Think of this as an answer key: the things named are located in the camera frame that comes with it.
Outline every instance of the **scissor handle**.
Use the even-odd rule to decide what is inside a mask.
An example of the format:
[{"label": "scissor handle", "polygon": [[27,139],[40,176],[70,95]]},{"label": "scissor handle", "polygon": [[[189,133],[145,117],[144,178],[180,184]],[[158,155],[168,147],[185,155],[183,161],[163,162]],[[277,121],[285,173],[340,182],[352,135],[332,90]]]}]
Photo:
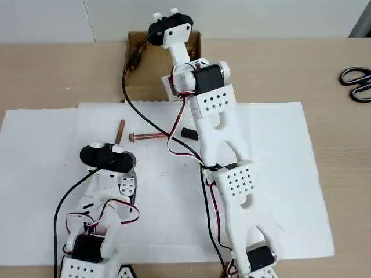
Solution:
[{"label": "scissor handle", "polygon": [[[363,73],[364,76],[357,77],[354,79],[347,79],[346,76],[350,74],[351,72],[360,72]],[[368,80],[371,80],[371,70],[364,67],[351,67],[345,69],[339,76],[339,82],[343,86],[350,86],[354,84],[362,84],[367,82]]]}]

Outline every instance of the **black wire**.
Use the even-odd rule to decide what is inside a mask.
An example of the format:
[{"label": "black wire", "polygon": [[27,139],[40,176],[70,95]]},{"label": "black wire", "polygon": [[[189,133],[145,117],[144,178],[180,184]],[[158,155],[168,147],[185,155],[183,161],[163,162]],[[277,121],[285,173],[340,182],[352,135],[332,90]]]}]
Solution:
[{"label": "black wire", "polygon": [[[125,87],[125,79],[126,79],[126,76],[128,74],[128,71],[129,71],[129,68],[130,68],[130,64],[132,62],[132,57],[134,57],[136,55],[136,52],[138,51],[138,49],[140,49],[147,41],[148,41],[148,38],[151,36],[152,34],[149,33],[147,34],[147,36],[143,39],[142,43],[140,44],[140,46],[137,48],[137,50],[133,53],[133,55],[131,56],[131,58],[129,59],[128,63],[126,64],[124,70],[123,70],[123,74],[122,74],[122,82],[121,82],[121,86],[122,86],[122,92],[123,92],[123,96],[125,97],[126,101],[128,102],[128,104],[133,108],[133,110],[143,119],[145,120],[147,123],[149,123],[151,126],[153,126],[155,129],[157,129],[159,132],[161,132],[162,134],[166,135],[167,137],[169,137],[169,133],[167,133],[166,131],[164,131],[162,128],[160,128],[159,126],[157,126],[154,122],[152,122],[151,120],[149,120],[146,116],[144,116],[135,106],[134,104],[132,103],[132,101],[130,100],[129,96],[128,96],[128,93],[126,91],[126,87]],[[200,155],[195,151],[193,150],[190,146],[188,146],[186,143],[180,141],[179,139],[175,138],[175,137],[172,137],[172,140],[174,140],[175,142],[177,142],[178,144],[182,145],[183,147],[185,147],[186,149],[188,149],[191,153],[193,153],[199,160],[202,161]]]},{"label": "black wire", "polygon": [[223,257],[221,256],[220,254],[220,251],[218,249],[218,246],[216,245],[215,243],[215,239],[213,237],[213,233],[211,231],[211,223],[210,223],[210,212],[209,212],[209,205],[208,205],[208,196],[206,195],[206,187],[205,187],[205,181],[203,180],[203,174],[202,174],[202,167],[201,167],[201,164],[200,164],[200,167],[199,167],[199,173],[200,173],[200,178],[201,178],[201,184],[202,184],[202,192],[203,192],[203,199],[205,201],[205,209],[206,209],[206,218],[208,220],[208,231],[209,231],[209,236],[210,236],[210,240],[214,246],[214,249],[215,249],[215,252],[216,254],[218,255],[219,257],[219,260],[220,260],[220,264],[221,266],[223,267],[223,277],[226,275],[227,273],[227,269],[225,268],[225,265],[224,265],[224,261],[223,261]]},{"label": "black wire", "polygon": [[82,184],[84,181],[86,181],[88,178],[90,178],[92,175],[94,175],[96,172],[99,170],[103,169],[103,167],[106,167],[108,164],[115,163],[116,161],[120,160],[121,158],[116,158],[109,163],[98,167],[97,169],[91,171],[89,174],[84,176],[81,180],[79,180],[75,185],[73,185],[67,192],[66,194],[63,195],[62,199],[60,199],[59,204],[57,206],[56,212],[54,214],[54,223],[53,223],[53,233],[54,233],[54,278],[58,277],[58,250],[57,250],[57,219],[58,219],[58,213],[60,210],[60,207],[62,206],[64,200],[67,198],[67,196],[80,184]]}]

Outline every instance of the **red wire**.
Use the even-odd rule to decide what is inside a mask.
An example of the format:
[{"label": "red wire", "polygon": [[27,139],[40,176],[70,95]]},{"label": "red wire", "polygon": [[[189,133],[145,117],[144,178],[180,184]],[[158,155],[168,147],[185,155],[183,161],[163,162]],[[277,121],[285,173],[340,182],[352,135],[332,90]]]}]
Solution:
[{"label": "red wire", "polygon": [[215,194],[214,194],[214,190],[213,190],[213,186],[216,186],[216,183],[215,183],[215,181],[213,181],[211,184],[209,184],[208,181],[206,180],[206,185],[210,188],[210,195],[211,195],[211,199],[212,199],[213,205],[214,205],[214,211],[215,211],[215,216],[216,216],[216,224],[217,224],[217,232],[218,232],[218,235],[217,235],[218,243],[219,243],[220,246],[232,251],[231,247],[226,246],[226,245],[224,245],[220,242],[220,216],[219,216],[219,210],[218,210],[218,206],[217,206],[217,203],[216,203]]}]

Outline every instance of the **copper bolt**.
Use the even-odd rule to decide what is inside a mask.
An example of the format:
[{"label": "copper bolt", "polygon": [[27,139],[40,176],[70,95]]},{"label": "copper bolt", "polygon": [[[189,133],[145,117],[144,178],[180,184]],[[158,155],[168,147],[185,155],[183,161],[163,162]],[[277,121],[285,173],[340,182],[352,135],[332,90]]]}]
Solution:
[{"label": "copper bolt", "polygon": [[168,137],[166,134],[162,133],[148,133],[148,134],[130,134],[129,141],[135,143],[137,140],[144,140],[144,139],[154,139],[154,138],[164,138]]},{"label": "copper bolt", "polygon": [[121,120],[120,125],[118,126],[117,134],[116,134],[116,139],[115,139],[116,145],[120,144],[124,127],[125,127],[125,120]]}]

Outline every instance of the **screw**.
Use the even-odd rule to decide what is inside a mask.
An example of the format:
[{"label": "screw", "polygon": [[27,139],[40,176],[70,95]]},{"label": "screw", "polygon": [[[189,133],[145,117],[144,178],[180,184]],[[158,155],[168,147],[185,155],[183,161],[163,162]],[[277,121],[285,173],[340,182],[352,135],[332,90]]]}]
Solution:
[{"label": "screw", "polygon": [[145,140],[145,139],[155,139],[155,138],[165,138],[168,137],[162,133],[148,133],[148,134],[130,134],[129,141],[135,143],[137,140]]}]

